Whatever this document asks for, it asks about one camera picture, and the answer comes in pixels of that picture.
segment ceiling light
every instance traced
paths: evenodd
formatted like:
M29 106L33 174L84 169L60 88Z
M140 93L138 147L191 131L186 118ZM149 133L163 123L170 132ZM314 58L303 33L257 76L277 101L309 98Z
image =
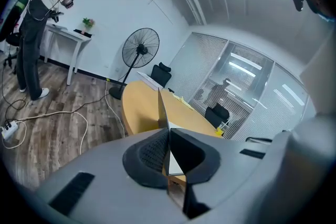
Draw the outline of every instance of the ceiling light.
M226 90L226 89L224 89L224 91L226 91L227 93L229 93L229 94L233 95L234 97L236 97L236 95L233 94L233 93L231 93L230 91L228 91L228 90Z
M305 103L297 96L296 93L293 92L291 88L289 88L286 84L282 85L282 87L289 92L291 96L294 97L294 99L300 104L300 105L305 105Z
M246 103L245 101L243 101L243 103L244 104L246 104L248 107L250 107L250 108L252 108L253 109L253 107L252 106L250 106L248 103Z
M273 92L275 92L275 93L280 97L280 99L283 100L283 102L284 102L287 106L289 106L289 107L291 107L291 108L294 108L294 106L291 104L291 102L289 102L289 101L287 100L287 98L284 97L284 96L282 95L281 92L279 92L277 89L274 89Z
M241 71L243 71L243 72L249 74L249 75L252 76L252 77L255 77L255 76L256 76L256 75L253 74L252 72L246 70L245 68L242 68L242 67L239 66L239 65L236 65L235 63L229 62L229 65L231 65L231 66L233 66L233 67L235 67L235 68L238 68L239 70L241 70Z
M257 65L256 63L254 63L254 62L252 62L252 61L250 61L250 60L248 60L248 59L246 59L246 58L244 58L242 56L234 54L232 52L231 52L231 56L235 57L235 58L237 58L237 59L239 59L239 60L241 60L241 61L243 61L245 63L248 63L249 65L251 65L251 66L253 66L253 67L255 67L255 68L259 69L259 70L262 68L261 66Z
M267 107L265 107L261 102L259 102L259 100L252 98L254 101L258 102L259 104L261 104L265 109L268 109Z
M238 89L239 91L241 91L242 89L240 87L238 87L237 85L233 84L232 82L225 80L227 83L229 83L231 86L235 87L236 89Z

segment man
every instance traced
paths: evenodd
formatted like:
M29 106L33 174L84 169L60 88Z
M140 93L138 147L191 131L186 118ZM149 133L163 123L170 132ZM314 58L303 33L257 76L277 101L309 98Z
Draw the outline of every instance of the man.
M40 43L50 12L57 12L59 2L66 9L71 8L73 0L31 0L21 25L20 48L17 56L17 80L20 92L28 88L30 98L37 100L49 93L41 88L37 71Z
M214 108L216 103L219 102L220 98L225 99L227 96L227 92L225 91L226 87L230 85L231 80L229 78L226 78L223 80L222 85L214 85L211 88L211 91L204 103L208 104L209 107Z

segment fan base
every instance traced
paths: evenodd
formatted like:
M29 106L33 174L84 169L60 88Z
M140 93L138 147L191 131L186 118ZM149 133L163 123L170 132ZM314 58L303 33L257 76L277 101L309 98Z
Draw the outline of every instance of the fan base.
M112 87L110 90L109 90L109 94L118 99L118 100L121 100L121 96L122 96L122 92L124 91L124 88L121 88L120 89L120 86L118 87Z

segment white table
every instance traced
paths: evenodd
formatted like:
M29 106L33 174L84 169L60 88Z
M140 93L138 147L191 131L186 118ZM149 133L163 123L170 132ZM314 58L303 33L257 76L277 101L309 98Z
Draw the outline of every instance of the white table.
M68 31L66 29L57 28L51 23L47 23L46 29L51 32L51 37L50 37L50 41L49 41L49 46L46 50L46 54L45 54L45 57L44 57L44 62L45 63L48 61L48 57L50 57L51 47L52 47L52 45L55 41L55 34L67 37L67 38L72 39L73 41L76 42L76 47L75 47L74 53L72 54L72 59L71 59L69 72L68 72L68 79L67 79L67 85L70 85L71 76L72 76L72 72L73 72L74 68L75 68L75 71L74 71L75 74L77 73L77 70L78 70L78 64L80 62L80 56L81 56L83 48L84 48L84 46L82 47L82 45L86 45L87 43L89 43L91 38L86 37L84 35L81 35L81 34L79 34L77 32L74 32L74 31Z

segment potted plant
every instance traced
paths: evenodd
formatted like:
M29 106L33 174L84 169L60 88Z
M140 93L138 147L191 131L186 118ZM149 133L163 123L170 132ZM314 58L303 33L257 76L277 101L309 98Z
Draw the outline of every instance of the potted plant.
M81 34L84 35L86 31L89 31L94 26L95 21L93 19L84 18L82 22L85 26L85 29L82 30Z

